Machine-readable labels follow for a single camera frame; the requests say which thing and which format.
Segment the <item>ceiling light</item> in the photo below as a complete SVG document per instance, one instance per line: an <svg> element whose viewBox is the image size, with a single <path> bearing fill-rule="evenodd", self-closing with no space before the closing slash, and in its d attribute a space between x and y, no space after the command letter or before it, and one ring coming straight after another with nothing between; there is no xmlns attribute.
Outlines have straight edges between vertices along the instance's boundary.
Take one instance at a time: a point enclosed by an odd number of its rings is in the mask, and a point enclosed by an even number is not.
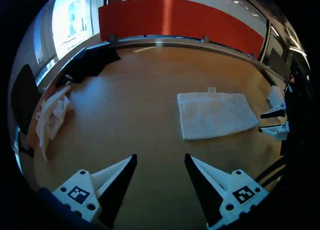
<svg viewBox="0 0 320 230"><path fill-rule="evenodd" d="M274 33L279 36L278 32L275 30L275 28L271 25L271 29L274 31Z"/></svg>
<svg viewBox="0 0 320 230"><path fill-rule="evenodd" d="M298 42L297 42L291 35L289 35L289 38L293 41L293 43L294 43L298 48L301 48L300 44L298 44Z"/></svg>
<svg viewBox="0 0 320 230"><path fill-rule="evenodd" d="M301 49L299 49L299 48L296 48L296 47L289 47L289 49L290 50L292 50L292 51L295 51L295 52L299 52L299 53L301 53L303 56L307 56L306 55L306 53L304 52L304 51L302 51Z"/></svg>

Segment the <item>crumpled white cloth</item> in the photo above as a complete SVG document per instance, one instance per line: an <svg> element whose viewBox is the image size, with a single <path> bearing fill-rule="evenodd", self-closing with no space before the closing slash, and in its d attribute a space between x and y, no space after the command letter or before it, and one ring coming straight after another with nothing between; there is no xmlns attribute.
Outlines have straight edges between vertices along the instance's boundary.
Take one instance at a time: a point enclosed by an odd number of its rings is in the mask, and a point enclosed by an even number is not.
<svg viewBox="0 0 320 230"><path fill-rule="evenodd" d="M242 93L217 93L214 89L180 93L177 98L183 139L215 138L259 124Z"/></svg>
<svg viewBox="0 0 320 230"><path fill-rule="evenodd" d="M39 137L39 146L45 159L49 140L55 138L64 122L66 112L73 109L70 100L65 95L70 89L71 87L67 86L61 91L56 92L47 101L43 101L41 104L42 110L36 115L36 119L38 120L36 133Z"/></svg>

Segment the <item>black cloth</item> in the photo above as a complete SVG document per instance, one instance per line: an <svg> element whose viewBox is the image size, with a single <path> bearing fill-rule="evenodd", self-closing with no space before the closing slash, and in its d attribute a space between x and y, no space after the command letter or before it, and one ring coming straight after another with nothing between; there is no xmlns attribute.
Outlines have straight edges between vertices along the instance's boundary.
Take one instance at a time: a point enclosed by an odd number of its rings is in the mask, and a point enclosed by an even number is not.
<svg viewBox="0 0 320 230"><path fill-rule="evenodd" d="M84 49L65 66L64 77L56 86L59 87L67 81L81 83L86 77L98 76L107 64L117 60L120 60L120 57L114 49L105 46Z"/></svg>

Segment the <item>black cable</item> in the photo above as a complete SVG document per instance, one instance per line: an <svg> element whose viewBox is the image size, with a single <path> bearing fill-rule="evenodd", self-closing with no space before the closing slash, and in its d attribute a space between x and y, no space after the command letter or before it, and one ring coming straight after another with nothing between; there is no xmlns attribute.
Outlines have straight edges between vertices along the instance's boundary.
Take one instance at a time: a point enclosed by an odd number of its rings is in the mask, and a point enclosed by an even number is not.
<svg viewBox="0 0 320 230"><path fill-rule="evenodd" d="M282 175L284 175L286 172L286 167L280 169L279 171L277 171L274 175L272 175L270 178L268 178L263 184L261 184L261 186L263 188L265 188L266 186L268 186L270 183L272 183L274 180L276 180L278 177L281 177Z"/></svg>
<svg viewBox="0 0 320 230"><path fill-rule="evenodd" d="M275 161L272 165L270 165L266 170L264 170L262 173L260 173L260 175L258 177L256 177L255 181L259 182L261 181L264 177L266 177L267 175L269 175L270 173L272 173L274 170L276 170L277 168L283 166L284 164L286 164L286 159L283 156L282 158L278 159L277 161Z"/></svg>
<svg viewBox="0 0 320 230"><path fill-rule="evenodd" d="M289 78L289 80L288 80L288 82L287 82L286 86L284 87L284 92L286 92L286 91L287 91L287 87L288 87L288 85L289 85L289 82L292 80L292 78L293 78L293 74L291 73L291 76L290 76L290 78Z"/></svg>

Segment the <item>towel tag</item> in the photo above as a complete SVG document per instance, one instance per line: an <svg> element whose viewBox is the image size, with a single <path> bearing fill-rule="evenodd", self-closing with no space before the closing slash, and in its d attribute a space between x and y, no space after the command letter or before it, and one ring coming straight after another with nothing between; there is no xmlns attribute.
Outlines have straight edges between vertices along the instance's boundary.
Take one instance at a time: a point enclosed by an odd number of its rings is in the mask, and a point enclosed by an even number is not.
<svg viewBox="0 0 320 230"><path fill-rule="evenodd" d="M216 88L208 88L208 92L217 93Z"/></svg>

